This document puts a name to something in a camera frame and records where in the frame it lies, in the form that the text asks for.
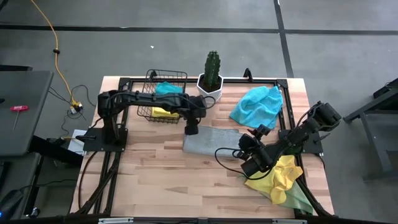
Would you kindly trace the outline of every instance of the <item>yellow extension cord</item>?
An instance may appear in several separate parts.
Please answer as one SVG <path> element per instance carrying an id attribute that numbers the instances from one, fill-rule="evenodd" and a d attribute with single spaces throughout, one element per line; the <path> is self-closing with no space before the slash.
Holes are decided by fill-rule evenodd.
<path id="1" fill-rule="evenodd" d="M 39 12 L 41 13 L 41 15 L 43 15 L 44 19 L 47 21 L 47 23 L 49 24 L 49 26 L 51 27 L 52 32 L 54 33 L 55 36 L 55 50 L 59 50 L 58 49 L 58 37 L 57 37 L 57 33 L 55 33 L 54 28 L 51 25 L 51 22 L 49 21 L 49 19 L 47 18 L 47 16 L 45 16 L 45 14 L 40 10 L 40 8 L 38 7 L 38 5 L 36 5 L 36 3 L 34 2 L 34 0 L 30 0 L 33 5 L 35 5 L 35 7 L 37 8 L 37 10 L 39 10 Z M 57 69 L 58 74 L 60 74 L 63 82 L 65 83 L 65 85 L 67 86 L 70 98 L 72 100 L 72 105 L 76 106 L 78 105 L 78 103 L 75 101 L 75 99 L 73 99 L 73 95 L 72 92 L 69 89 L 69 85 L 68 82 L 66 81 L 66 79 L 63 77 L 62 72 L 60 71 L 60 69 L 58 68 L 58 53 L 55 53 L 55 68 Z"/>

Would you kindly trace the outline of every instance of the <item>wooden tabletop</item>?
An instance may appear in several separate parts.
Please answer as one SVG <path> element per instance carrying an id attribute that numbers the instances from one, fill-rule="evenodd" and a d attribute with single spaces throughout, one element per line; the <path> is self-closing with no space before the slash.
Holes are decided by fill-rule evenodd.
<path id="1" fill-rule="evenodd" d="M 101 92 L 118 89 L 120 77 L 104 77 Z M 289 92 L 295 121 L 309 109 L 304 80 L 289 78 Z M 133 91 L 142 90 L 135 83 Z M 200 125 L 221 129 L 247 128 L 229 118 L 236 103 L 258 84 L 224 83 L 220 101 L 207 111 Z M 195 83 L 187 83 L 186 93 L 198 95 Z M 213 156 L 188 154 L 182 151 L 185 121 L 178 124 L 148 122 L 137 115 L 137 107 L 129 109 L 129 137 L 122 153 L 113 200 L 112 216 L 129 217 L 208 217 L 208 218 L 293 218 L 291 208 L 272 205 L 271 201 L 244 185 L 236 173 L 222 168 Z M 278 140 L 279 122 L 263 138 L 265 144 Z M 87 162 L 85 156 L 81 170 Z M 84 203 L 100 179 L 104 153 L 99 152 L 88 165 L 81 186 Z M 322 162 L 314 155 L 303 154 L 308 188 L 326 211 L 333 213 L 328 184 Z M 240 169 L 242 161 L 221 159 L 226 166 Z M 71 212 L 78 210 L 77 189 Z M 103 210 L 108 187 L 104 191 Z"/>

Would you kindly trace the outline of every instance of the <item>teal cloth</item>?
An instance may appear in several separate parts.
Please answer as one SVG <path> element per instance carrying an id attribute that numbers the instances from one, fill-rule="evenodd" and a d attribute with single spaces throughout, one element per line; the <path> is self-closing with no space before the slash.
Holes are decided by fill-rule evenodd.
<path id="1" fill-rule="evenodd" d="M 182 88 L 179 86 L 171 85 L 168 82 L 162 82 L 156 85 L 155 93 L 158 95 L 164 95 L 168 93 L 182 93 Z"/>
<path id="2" fill-rule="evenodd" d="M 273 129 L 282 104 L 283 98 L 278 87 L 268 89 L 260 86 L 248 91 L 229 117 L 244 126 L 258 128 L 263 124 Z"/>
<path id="3" fill-rule="evenodd" d="M 268 199 L 271 199 L 271 196 L 269 194 L 265 192 L 259 192 L 259 193 L 267 197 Z M 292 188 L 290 190 L 285 191 L 285 193 L 286 193 L 286 201 L 280 204 L 279 206 L 285 208 L 297 208 L 306 211 L 312 215 L 313 207 L 311 206 L 311 203 L 308 201 L 308 199 L 303 193 L 303 190 L 296 183 L 296 181 L 293 183 Z"/>

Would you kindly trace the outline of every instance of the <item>light blue towel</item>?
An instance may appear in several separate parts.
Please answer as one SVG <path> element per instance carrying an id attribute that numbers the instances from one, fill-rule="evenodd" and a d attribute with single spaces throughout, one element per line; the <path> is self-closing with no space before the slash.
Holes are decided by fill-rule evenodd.
<path id="1" fill-rule="evenodd" d="M 168 93 L 182 93 L 182 88 L 179 86 L 171 85 L 168 82 L 162 82 L 156 85 L 155 93 L 158 95 L 164 95 Z"/>
<path id="2" fill-rule="evenodd" d="M 283 98 L 276 86 L 271 89 L 260 86 L 248 91 L 229 117 L 251 128 L 258 128 L 263 124 L 273 129 L 282 104 Z"/>

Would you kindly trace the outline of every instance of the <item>black wire basket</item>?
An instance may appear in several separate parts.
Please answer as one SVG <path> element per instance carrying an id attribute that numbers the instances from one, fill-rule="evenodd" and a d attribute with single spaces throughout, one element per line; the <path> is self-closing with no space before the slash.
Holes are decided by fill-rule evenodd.
<path id="1" fill-rule="evenodd" d="M 142 87 L 143 93 L 155 93 L 155 87 L 157 84 L 162 82 L 168 82 L 171 85 L 179 86 L 182 88 L 182 93 L 185 93 L 185 87 L 187 86 L 188 75 L 185 72 L 168 71 L 150 69 L 147 72 L 144 87 Z M 177 124 L 180 121 L 180 116 L 175 118 L 168 117 L 153 117 L 151 106 L 138 106 L 138 116 L 145 117 L 148 121 L 156 121 L 162 123 Z"/>

